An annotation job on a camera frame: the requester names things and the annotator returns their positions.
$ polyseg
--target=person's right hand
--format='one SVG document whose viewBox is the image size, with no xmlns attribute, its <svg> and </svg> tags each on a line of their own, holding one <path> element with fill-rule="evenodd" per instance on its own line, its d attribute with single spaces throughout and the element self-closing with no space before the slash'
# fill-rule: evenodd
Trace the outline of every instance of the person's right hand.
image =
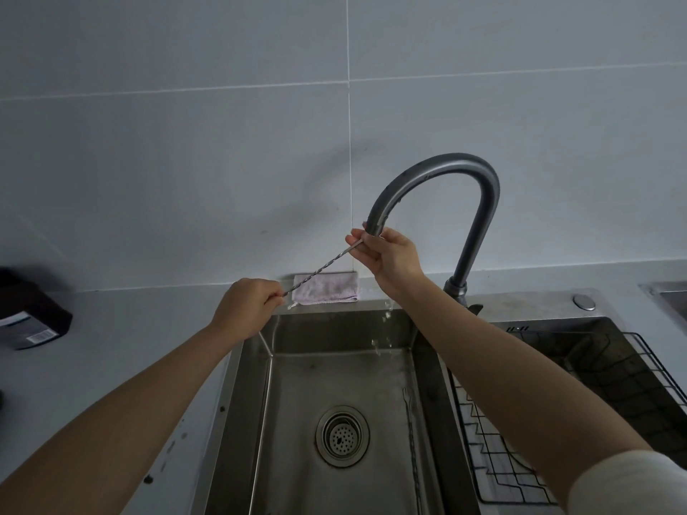
<svg viewBox="0 0 687 515">
<path fill-rule="evenodd" d="M 401 302 L 426 278 L 415 244 L 398 231 L 384 228 L 378 237 L 363 229 L 352 229 L 350 233 L 346 236 L 349 246 L 363 239 L 362 244 L 350 251 L 351 256 L 372 271 L 379 287 L 394 301 Z"/>
</svg>

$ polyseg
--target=dish towel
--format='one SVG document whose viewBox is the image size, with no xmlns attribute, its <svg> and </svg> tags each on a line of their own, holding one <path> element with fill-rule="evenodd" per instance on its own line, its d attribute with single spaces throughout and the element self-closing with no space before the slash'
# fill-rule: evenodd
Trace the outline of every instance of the dish towel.
<svg viewBox="0 0 687 515">
<path fill-rule="evenodd" d="M 296 275 L 293 285 L 308 275 Z M 358 301 L 358 273 L 320 273 L 293 291 L 291 299 L 300 305 Z"/>
</svg>

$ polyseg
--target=barcode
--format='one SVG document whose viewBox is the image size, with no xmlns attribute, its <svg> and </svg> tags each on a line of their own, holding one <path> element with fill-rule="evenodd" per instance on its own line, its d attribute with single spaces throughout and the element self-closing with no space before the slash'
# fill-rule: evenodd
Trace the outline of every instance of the barcode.
<svg viewBox="0 0 687 515">
<path fill-rule="evenodd" d="M 51 340 L 55 336 L 57 336 L 57 333 L 54 330 L 46 329 L 43 332 L 39 332 L 38 334 L 29 336 L 26 339 L 29 340 L 31 343 L 42 343 L 44 341 Z"/>
</svg>

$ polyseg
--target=white sleeve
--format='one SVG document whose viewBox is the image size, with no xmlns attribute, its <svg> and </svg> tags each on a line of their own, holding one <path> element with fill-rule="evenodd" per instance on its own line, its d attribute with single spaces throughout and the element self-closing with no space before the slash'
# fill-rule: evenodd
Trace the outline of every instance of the white sleeve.
<svg viewBox="0 0 687 515">
<path fill-rule="evenodd" d="M 614 455 L 575 481 L 567 511 L 569 515 L 684 515 L 687 471 L 657 452 Z"/>
</svg>

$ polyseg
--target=faucet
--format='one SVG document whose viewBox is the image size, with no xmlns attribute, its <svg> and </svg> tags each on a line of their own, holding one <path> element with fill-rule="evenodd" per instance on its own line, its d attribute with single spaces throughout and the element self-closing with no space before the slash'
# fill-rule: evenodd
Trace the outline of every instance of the faucet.
<svg viewBox="0 0 687 515">
<path fill-rule="evenodd" d="M 460 253 L 458 265 L 453 276 L 446 280 L 444 291 L 454 298 L 460 305 L 467 307 L 465 293 L 467 292 L 467 278 L 472 264 L 477 257 L 477 251 L 482 245 L 486 230 L 499 203 L 501 191 L 499 177 L 494 169 L 483 159 L 469 154 L 443 154 L 425 159 L 421 163 L 411 166 L 396 177 L 381 192 L 367 217 L 365 231 L 379 236 L 384 229 L 384 223 L 389 213 L 410 190 L 445 173 L 465 173 L 479 183 L 482 197 L 473 220 L 468 238 L 465 240 L 463 251 Z"/>
</svg>

